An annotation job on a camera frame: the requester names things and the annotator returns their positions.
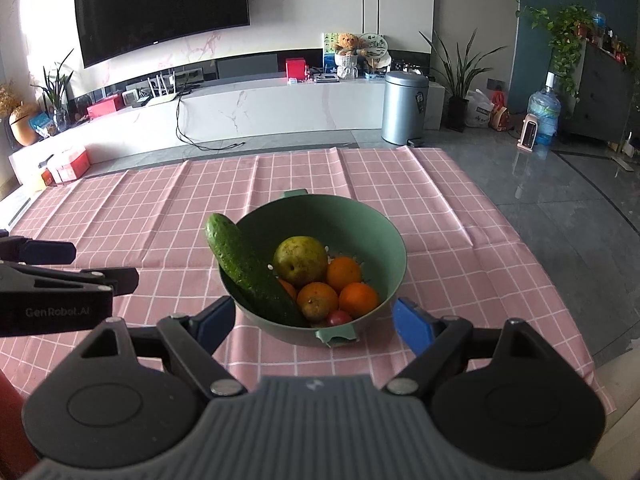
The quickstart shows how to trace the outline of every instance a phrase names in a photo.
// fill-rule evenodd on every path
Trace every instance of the pink checkered tablecloth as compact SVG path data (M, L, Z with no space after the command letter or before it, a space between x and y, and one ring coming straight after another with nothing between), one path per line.
M399 294L436 316L455 314L479 327L526 319L594 388L607 413L614 409L542 266L442 150L333 148L130 170L47 189L13 234L73 242L75 269L137 267L140 286L116 298L114 315L154 324L172 312L195 314L225 294L202 229L210 213L237 221L300 188L359 200L391 219L408 251ZM0 340L0 368L28 394L84 335ZM388 317L358 343L323 349L280 342L240 311L214 356L249 388L263 375L284 374L370 374L382 385L414 357Z

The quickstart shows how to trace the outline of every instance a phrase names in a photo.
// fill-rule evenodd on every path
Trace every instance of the bottle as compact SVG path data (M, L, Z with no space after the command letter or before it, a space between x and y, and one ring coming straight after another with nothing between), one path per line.
M602 49L613 54L613 30L610 28L607 29L607 33L604 35L604 40L602 40Z
M558 131L558 118L560 117L561 104L554 92L556 74L546 74L545 87L529 98L527 112L538 118L538 134L536 144L551 144Z
M607 27L607 19L601 12L594 12L592 16L593 24L595 25L592 42L602 48L602 40L604 37L604 30Z

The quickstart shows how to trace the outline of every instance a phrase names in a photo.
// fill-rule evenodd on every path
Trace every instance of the dark cabinet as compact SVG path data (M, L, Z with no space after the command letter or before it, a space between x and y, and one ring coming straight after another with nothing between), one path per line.
M578 101L567 130L594 139L620 142L626 131L634 78L613 56L588 43Z

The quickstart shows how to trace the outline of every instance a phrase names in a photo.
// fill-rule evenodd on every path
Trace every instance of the teddy bear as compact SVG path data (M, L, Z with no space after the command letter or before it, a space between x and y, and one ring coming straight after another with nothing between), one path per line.
M350 32L338 34L338 41L334 45L335 53L338 56L363 56L364 50L359 50L360 38Z

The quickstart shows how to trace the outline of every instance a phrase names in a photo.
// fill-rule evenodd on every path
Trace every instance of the cucumber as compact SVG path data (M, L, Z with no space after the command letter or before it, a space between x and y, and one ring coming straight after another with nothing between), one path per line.
M223 214L213 213L205 224L205 234L220 267L242 290L256 316L288 326L309 326L296 302L236 224Z

